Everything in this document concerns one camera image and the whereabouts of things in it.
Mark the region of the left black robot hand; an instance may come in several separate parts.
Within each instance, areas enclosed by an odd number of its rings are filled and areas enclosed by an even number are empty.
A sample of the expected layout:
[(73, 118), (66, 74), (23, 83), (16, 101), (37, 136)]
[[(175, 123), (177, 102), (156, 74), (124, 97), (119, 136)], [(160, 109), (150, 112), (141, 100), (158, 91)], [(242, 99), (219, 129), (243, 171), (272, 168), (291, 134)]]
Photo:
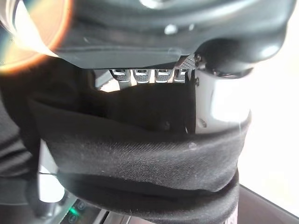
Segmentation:
[(282, 48), (294, 0), (73, 0), (54, 52), (85, 69), (189, 72), (196, 133), (241, 124), (254, 66)]

